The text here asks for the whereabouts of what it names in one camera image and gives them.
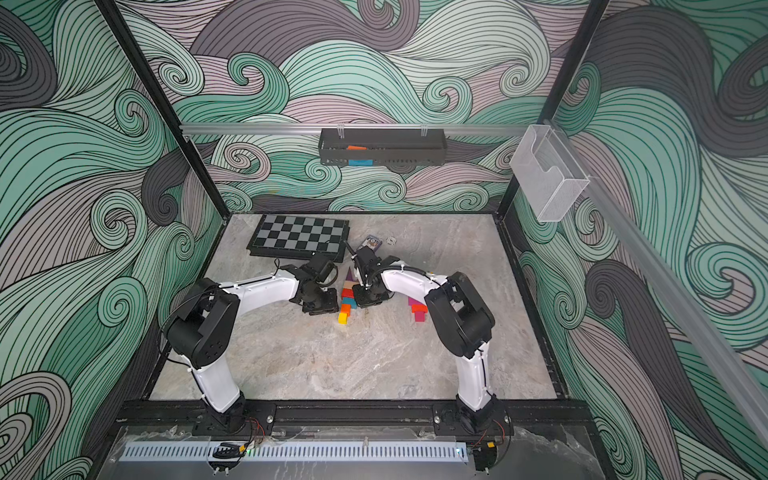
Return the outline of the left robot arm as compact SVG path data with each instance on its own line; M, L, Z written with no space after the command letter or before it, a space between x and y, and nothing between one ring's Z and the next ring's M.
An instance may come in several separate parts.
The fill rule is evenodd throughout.
M208 414L226 431L236 432L246 422L245 396L226 358L238 319L279 302L296 304L308 315L336 313L339 304L331 284L337 276L338 267L329 263L287 265L267 276L230 283L203 278L165 321L165 339L191 372Z

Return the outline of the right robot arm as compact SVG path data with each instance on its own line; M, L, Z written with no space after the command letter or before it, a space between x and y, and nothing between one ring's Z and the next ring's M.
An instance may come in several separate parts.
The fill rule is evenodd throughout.
M458 374L457 408L470 431L492 421L497 398L490 387L489 347L495 318L469 277L438 275L369 247L352 254L360 308L377 306L395 294L425 305L439 340L454 355Z

